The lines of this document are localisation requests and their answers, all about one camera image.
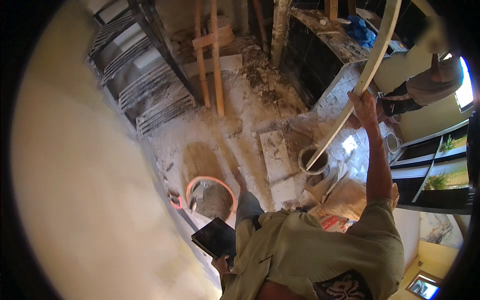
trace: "dusty floor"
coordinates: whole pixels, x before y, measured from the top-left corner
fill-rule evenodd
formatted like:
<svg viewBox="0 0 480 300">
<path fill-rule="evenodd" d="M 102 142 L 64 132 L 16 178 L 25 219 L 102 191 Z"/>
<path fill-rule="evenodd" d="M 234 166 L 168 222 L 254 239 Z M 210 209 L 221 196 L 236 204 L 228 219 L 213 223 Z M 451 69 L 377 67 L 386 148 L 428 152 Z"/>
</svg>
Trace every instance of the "dusty floor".
<svg viewBox="0 0 480 300">
<path fill-rule="evenodd" d="M 282 130 L 294 174 L 295 193 L 300 196 L 307 176 L 302 173 L 297 157 L 299 151 L 313 142 L 320 142 L 347 102 L 347 91 L 353 89 L 360 74 L 349 72 L 324 99 L 317 110 L 308 112 L 294 88 L 273 69 L 267 57 L 248 37 L 239 37 L 224 55 L 241 53 L 243 67 L 237 72 L 222 72 L 225 118 L 220 119 L 215 105 L 199 108 L 158 128 L 151 137 L 158 169 L 167 189 L 182 196 L 195 176 L 213 176 L 229 185 L 236 197 L 240 188 L 231 170 L 240 167 L 249 190 L 255 194 L 265 211 L 282 205 L 273 203 L 259 135 Z M 213 76 L 207 75 L 211 102 L 215 103 Z M 310 128 L 309 134 L 298 128 Z M 391 127 L 381 125 L 382 134 Z M 368 140 L 363 129 L 354 130 L 347 122 L 328 148 L 332 164 L 345 160 L 352 150 L 368 154 Z M 363 162 L 366 172 L 368 155 Z M 210 219 L 185 209 L 197 227 Z M 226 220 L 234 226 L 235 212 Z"/>
</svg>

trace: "olive green shirt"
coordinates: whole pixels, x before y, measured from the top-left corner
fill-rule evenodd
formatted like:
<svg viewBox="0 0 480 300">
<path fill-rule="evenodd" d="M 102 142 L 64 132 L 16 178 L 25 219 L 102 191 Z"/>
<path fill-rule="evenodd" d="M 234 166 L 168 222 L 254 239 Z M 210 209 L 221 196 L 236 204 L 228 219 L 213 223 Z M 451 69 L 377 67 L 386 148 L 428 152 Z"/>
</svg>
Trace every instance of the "olive green shirt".
<svg viewBox="0 0 480 300">
<path fill-rule="evenodd" d="M 231 273 L 221 278 L 221 299 L 255 299 L 265 279 L 318 299 L 313 283 L 349 270 L 364 278 L 374 299 L 387 299 L 400 286 L 403 245 L 391 199 L 369 200 L 360 220 L 346 233 L 323 231 L 309 214 L 284 209 L 262 214 L 258 221 L 262 226 L 258 231 L 249 219 L 237 226 L 237 256 Z M 353 291 L 351 284 L 346 283 Z"/>
</svg>

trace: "leg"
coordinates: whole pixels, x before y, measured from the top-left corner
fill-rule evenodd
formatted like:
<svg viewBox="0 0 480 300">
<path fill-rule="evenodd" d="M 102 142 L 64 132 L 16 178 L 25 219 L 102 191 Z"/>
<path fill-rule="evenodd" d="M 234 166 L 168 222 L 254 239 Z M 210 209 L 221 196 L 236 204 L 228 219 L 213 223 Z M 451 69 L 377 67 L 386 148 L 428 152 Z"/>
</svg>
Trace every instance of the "leg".
<svg viewBox="0 0 480 300">
<path fill-rule="evenodd" d="M 240 185 L 240 197 L 237 205 L 237 219 L 235 221 L 235 228 L 241 221 L 251 219 L 254 216 L 259 216 L 263 213 L 263 209 L 260 207 L 257 197 L 248 191 L 245 178 L 238 169 L 233 171 L 233 176 Z"/>
</svg>

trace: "man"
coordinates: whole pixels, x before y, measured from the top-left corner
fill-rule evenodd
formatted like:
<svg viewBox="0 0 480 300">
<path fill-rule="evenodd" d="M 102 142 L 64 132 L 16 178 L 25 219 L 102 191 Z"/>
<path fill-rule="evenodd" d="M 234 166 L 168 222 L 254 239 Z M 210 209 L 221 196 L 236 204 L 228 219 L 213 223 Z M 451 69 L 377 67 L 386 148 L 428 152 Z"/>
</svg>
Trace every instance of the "man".
<svg viewBox="0 0 480 300">
<path fill-rule="evenodd" d="M 420 109 L 456 92 L 463 82 L 460 55 L 451 50 L 452 57 L 438 61 L 438 54 L 432 54 L 432 65 L 422 73 L 405 80 L 393 92 L 378 99 L 377 116 L 381 123 L 393 115 Z M 355 129 L 360 122 L 352 114 L 349 118 Z"/>
<path fill-rule="evenodd" d="M 387 299 L 402 281 L 403 246 L 392 215 L 392 176 L 375 113 L 375 99 L 349 92 L 370 143 L 367 206 L 347 232 L 323 231 L 307 213 L 261 209 L 240 184 L 234 266 L 213 260 L 222 299 Z"/>
</svg>

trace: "green plant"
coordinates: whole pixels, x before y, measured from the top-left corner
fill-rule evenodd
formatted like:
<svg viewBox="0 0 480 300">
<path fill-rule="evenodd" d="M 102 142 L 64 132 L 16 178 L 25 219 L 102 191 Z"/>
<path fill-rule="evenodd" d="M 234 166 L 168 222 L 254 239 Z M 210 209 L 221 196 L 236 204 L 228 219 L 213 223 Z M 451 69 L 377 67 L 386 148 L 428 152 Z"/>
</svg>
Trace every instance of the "green plant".
<svg viewBox="0 0 480 300">
<path fill-rule="evenodd" d="M 442 146 L 440 147 L 440 152 L 452 150 L 453 148 L 455 148 L 455 145 L 453 143 L 452 137 L 448 135 L 448 139 L 443 142 Z"/>
<path fill-rule="evenodd" d="M 425 183 L 425 190 L 444 190 L 447 187 L 448 174 L 436 175 L 428 177 Z"/>
</svg>

